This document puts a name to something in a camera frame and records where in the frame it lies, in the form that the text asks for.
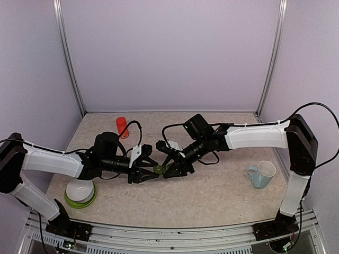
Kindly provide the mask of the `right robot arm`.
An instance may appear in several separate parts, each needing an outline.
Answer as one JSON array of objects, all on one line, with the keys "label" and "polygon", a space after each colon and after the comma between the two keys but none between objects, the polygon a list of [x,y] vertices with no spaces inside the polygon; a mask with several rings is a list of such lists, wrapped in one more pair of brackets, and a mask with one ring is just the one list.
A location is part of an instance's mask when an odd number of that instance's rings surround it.
[{"label": "right robot arm", "polygon": [[271,231],[282,235],[292,225],[293,217],[316,169],[318,141],[300,114],[288,120],[261,124],[209,124],[196,114],[181,125],[193,143],[182,148],[178,143],[162,139],[156,149],[167,155],[165,179],[194,173],[193,163],[210,152],[242,148],[280,148],[289,151],[291,174],[279,208],[280,216],[271,223]]}]

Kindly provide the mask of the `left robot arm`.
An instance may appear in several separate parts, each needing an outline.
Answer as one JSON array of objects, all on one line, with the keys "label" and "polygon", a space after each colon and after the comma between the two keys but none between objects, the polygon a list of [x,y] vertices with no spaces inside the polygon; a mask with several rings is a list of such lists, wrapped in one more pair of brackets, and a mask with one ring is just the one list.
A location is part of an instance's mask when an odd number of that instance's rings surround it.
[{"label": "left robot arm", "polygon": [[10,194],[52,222],[62,235],[74,230],[74,223],[63,205],[50,200],[23,174],[25,170],[65,175],[78,180],[101,177],[103,171],[126,174],[128,183],[139,184],[158,178],[150,171],[157,162],[150,159],[151,145],[137,145],[128,157],[118,134],[103,132],[96,136],[94,145],[84,152],[54,151],[39,147],[12,133],[1,141],[1,193]]}]

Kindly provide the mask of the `orange pill bottle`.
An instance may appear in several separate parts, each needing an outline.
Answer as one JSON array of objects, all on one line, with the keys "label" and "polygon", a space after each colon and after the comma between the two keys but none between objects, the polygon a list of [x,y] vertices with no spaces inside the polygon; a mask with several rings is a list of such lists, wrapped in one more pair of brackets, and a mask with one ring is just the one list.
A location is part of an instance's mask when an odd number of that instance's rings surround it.
[{"label": "orange pill bottle", "polygon": [[122,139],[126,139],[129,137],[129,131],[127,128],[127,120],[125,117],[118,117],[116,119],[116,125],[119,133],[119,137]]}]

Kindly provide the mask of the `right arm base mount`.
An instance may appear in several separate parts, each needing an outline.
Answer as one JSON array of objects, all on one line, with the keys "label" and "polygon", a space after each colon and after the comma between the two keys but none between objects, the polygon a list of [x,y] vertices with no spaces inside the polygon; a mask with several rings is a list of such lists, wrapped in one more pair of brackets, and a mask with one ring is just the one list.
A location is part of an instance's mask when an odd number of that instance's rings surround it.
[{"label": "right arm base mount", "polygon": [[277,214],[274,220],[255,223],[253,231],[256,241],[276,238],[299,230],[296,216]]}]

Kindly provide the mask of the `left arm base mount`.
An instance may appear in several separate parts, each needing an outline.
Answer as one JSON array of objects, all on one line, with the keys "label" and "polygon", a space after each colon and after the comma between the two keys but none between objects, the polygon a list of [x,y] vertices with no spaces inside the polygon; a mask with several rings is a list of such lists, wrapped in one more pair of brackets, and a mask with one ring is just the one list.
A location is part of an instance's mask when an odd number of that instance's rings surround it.
[{"label": "left arm base mount", "polygon": [[59,215],[47,223],[46,231],[73,240],[88,241],[92,228],[90,224],[72,221]]}]

